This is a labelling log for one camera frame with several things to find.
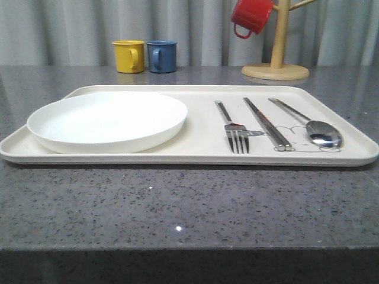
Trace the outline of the steel spoon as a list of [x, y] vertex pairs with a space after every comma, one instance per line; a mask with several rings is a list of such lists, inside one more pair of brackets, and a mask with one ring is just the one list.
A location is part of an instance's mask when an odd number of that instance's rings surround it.
[[313, 120], [277, 98], [268, 98], [268, 100], [305, 120], [306, 132], [313, 144], [329, 149], [342, 147], [342, 134], [334, 126], [324, 121]]

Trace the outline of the yellow enamel mug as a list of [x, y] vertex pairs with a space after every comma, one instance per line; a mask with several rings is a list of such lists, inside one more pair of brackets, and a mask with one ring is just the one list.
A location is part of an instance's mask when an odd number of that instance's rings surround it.
[[144, 41], [113, 41], [116, 69], [119, 73], [140, 73], [144, 71]]

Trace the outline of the white round plate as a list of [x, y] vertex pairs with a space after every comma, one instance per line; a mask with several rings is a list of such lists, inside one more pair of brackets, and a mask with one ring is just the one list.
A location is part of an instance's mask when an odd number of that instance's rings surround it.
[[136, 153], [176, 136], [187, 115], [183, 102], [157, 92], [94, 92], [41, 107], [27, 128], [58, 153]]

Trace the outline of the steel fork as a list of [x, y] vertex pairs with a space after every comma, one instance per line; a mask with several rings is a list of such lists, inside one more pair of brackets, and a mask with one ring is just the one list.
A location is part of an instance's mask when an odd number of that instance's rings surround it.
[[242, 124], [237, 124], [232, 121], [226, 107], [220, 100], [214, 101], [220, 112], [224, 116], [226, 124], [224, 130], [227, 135], [229, 146], [233, 154], [248, 154], [249, 139], [245, 136], [246, 127]]

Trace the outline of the blue enamel mug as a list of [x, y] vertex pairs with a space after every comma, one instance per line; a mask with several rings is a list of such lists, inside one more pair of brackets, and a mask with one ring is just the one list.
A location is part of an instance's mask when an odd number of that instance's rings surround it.
[[176, 41], [152, 40], [147, 42], [149, 71], [172, 73], [176, 71]]

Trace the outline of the red enamel mug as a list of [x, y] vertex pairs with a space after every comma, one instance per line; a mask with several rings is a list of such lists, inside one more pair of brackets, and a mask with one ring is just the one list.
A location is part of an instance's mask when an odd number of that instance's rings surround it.
[[[235, 35], [239, 38], [247, 39], [252, 33], [259, 34], [266, 25], [273, 9], [273, 1], [238, 0], [231, 17]], [[249, 32], [246, 35], [242, 35], [237, 31], [237, 26], [241, 26]]]

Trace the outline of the wooden mug tree stand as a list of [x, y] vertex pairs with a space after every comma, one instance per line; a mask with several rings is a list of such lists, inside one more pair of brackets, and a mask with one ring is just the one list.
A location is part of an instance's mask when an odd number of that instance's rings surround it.
[[291, 1], [278, 1], [278, 5], [274, 7], [278, 11], [278, 15], [271, 61], [269, 63], [256, 63], [243, 66], [241, 72], [244, 75], [266, 80], [299, 80], [309, 76], [307, 68], [296, 64], [284, 63], [284, 52], [290, 11], [312, 2], [313, 0], [300, 1], [292, 5]]

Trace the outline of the cream rabbit serving tray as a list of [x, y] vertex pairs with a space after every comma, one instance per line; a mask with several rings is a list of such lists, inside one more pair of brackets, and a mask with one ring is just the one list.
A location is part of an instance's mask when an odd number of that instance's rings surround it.
[[[362, 166], [378, 157], [378, 144], [308, 92], [290, 86], [98, 85], [76, 89], [66, 98], [94, 92], [157, 92], [183, 102], [188, 115], [180, 132], [158, 146], [136, 153], [65, 154], [42, 146], [21, 127], [1, 142], [1, 156], [24, 164], [252, 164], [279, 166]], [[340, 131], [342, 147], [313, 144], [305, 120], [275, 105], [277, 98], [307, 117]], [[246, 127], [248, 154], [233, 154], [215, 104]]]

